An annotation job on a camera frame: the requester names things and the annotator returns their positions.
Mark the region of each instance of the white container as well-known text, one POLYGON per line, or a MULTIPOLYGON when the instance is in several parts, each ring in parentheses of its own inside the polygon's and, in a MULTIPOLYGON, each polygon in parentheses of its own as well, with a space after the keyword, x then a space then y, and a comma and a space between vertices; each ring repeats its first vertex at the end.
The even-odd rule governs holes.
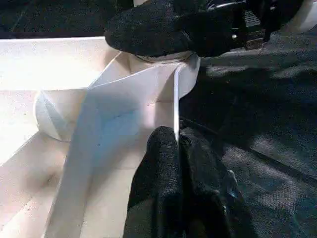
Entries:
POLYGON ((178 138, 178 100, 194 87, 199 65, 191 56, 89 89, 44 237, 122 236, 132 177, 147 140, 161 125, 173 127, 178 138))
POLYGON ((0 60, 0 238, 120 237, 148 136, 177 135, 200 59, 150 63, 93 37, 0 40, 0 60))

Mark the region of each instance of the white plastic edge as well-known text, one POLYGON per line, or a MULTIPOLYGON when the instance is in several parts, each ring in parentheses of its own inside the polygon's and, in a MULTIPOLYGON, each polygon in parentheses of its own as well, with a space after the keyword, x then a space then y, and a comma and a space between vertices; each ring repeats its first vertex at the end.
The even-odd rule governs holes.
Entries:
POLYGON ((281 32, 287 34, 303 33, 317 24, 317 0, 304 0, 301 8, 281 32))

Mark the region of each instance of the white plastic panel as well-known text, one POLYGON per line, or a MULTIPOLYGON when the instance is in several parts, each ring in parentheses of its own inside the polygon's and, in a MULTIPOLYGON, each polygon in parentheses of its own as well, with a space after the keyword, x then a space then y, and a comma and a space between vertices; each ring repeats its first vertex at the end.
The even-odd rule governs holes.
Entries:
POLYGON ((89 90, 44 237, 122 235, 131 180, 147 140, 155 128, 173 127, 178 118, 173 91, 178 91, 174 71, 180 65, 178 80, 188 87, 176 93, 184 96, 196 82, 197 56, 89 90))

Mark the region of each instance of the white divider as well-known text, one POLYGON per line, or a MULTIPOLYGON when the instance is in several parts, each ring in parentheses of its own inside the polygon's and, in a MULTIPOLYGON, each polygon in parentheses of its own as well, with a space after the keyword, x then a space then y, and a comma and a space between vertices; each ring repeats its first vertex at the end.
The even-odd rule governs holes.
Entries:
POLYGON ((173 127, 174 71, 184 96, 195 85, 199 59, 157 65, 88 91, 72 137, 45 238, 120 237, 130 183, 146 142, 173 127))
POLYGON ((0 166, 0 231, 60 172, 67 148, 68 144, 38 132, 0 166))
POLYGON ((62 115, 55 138, 68 140, 86 88, 117 54, 104 37, 0 40, 0 238, 43 232, 69 145, 42 133, 43 115, 62 115))

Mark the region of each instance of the black fabric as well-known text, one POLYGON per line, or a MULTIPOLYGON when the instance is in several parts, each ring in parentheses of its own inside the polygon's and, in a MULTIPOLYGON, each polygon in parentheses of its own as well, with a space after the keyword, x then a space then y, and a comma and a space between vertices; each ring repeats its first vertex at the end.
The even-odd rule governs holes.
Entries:
POLYGON ((190 231, 197 222, 205 237, 257 237, 234 173, 222 163, 212 143, 189 127, 181 131, 180 145, 189 237, 197 237, 197 231, 190 231))
POLYGON ((199 56, 218 56, 232 48, 232 0, 149 0, 121 12, 107 24, 107 43, 141 56, 192 50, 199 56))
POLYGON ((213 141, 257 235, 317 237, 317 66, 207 67, 180 100, 182 128, 213 141))
POLYGON ((0 0, 0 38, 102 36, 133 0, 0 0))
POLYGON ((159 127, 149 138, 147 152, 132 181, 128 203, 128 215, 124 237, 182 237, 182 180, 178 146, 174 132, 168 127, 159 127), (149 210, 148 216, 136 216, 131 210, 149 210), (132 228, 146 219, 150 222, 150 234, 144 228, 132 228))
POLYGON ((125 238, 257 237, 232 171, 197 131, 150 136, 131 185, 125 238))

